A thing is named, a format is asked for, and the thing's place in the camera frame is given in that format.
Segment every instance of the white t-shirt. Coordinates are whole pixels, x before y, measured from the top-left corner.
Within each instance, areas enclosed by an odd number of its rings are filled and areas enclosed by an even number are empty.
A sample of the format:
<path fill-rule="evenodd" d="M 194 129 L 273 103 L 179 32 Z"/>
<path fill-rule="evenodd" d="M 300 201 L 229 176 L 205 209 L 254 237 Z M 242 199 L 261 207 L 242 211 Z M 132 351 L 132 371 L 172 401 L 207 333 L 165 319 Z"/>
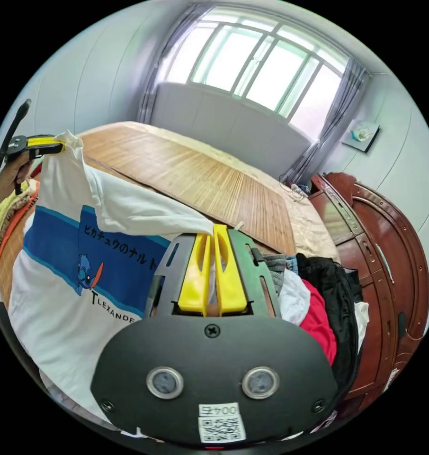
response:
<path fill-rule="evenodd" d="M 80 139 L 43 161 L 39 200 L 14 266 L 9 318 L 25 350 L 68 397 L 104 420 L 90 384 L 106 343 L 143 317 L 154 270 L 181 233 L 210 220 L 87 166 Z"/>

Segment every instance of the black jacket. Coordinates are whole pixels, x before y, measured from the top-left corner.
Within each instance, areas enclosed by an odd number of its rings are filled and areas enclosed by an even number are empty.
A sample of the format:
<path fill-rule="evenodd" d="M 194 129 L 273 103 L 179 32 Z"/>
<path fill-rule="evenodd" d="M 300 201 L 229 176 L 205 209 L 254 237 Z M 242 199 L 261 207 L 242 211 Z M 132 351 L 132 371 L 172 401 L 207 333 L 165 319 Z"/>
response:
<path fill-rule="evenodd" d="M 325 300 L 328 321 L 336 337 L 337 352 L 332 365 L 338 393 L 332 408 L 342 401 L 355 381 L 358 355 L 358 327 L 355 303 L 362 301 L 358 271 L 345 270 L 331 258 L 296 255 L 298 274 L 311 283 Z"/>

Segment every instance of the wooden wardrobe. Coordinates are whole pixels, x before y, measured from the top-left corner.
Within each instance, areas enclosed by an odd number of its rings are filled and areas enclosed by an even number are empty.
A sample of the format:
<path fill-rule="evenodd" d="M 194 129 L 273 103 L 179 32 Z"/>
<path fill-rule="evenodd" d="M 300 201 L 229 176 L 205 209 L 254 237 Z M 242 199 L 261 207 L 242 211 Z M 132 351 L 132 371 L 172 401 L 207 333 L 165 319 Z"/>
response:
<path fill-rule="evenodd" d="M 339 418 L 350 418 L 386 390 L 418 347 L 428 316 L 428 267 L 408 219 L 355 177 L 314 176 L 310 200 L 341 264 L 359 270 L 369 303 L 358 376 L 338 410 Z"/>

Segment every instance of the framed picture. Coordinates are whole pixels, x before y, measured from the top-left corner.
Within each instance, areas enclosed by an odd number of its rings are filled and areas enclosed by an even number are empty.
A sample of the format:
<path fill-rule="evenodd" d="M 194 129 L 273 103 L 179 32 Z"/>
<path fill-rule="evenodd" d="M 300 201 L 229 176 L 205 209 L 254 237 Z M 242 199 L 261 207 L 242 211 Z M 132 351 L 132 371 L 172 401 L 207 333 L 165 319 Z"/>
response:
<path fill-rule="evenodd" d="M 361 120 L 352 120 L 347 131 L 341 138 L 341 142 L 354 147 L 361 152 L 367 153 L 379 132 L 380 125 Z"/>

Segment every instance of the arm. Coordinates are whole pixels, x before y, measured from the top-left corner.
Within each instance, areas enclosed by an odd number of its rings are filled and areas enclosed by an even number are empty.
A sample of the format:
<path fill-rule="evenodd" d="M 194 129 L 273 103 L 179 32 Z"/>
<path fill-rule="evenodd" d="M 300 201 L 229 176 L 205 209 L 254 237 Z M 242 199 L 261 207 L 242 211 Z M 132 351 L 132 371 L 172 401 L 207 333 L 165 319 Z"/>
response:
<path fill-rule="evenodd" d="M 14 184 L 22 183 L 31 167 L 28 153 L 23 153 L 17 160 L 8 163 L 0 172 L 0 204 L 13 191 Z"/>

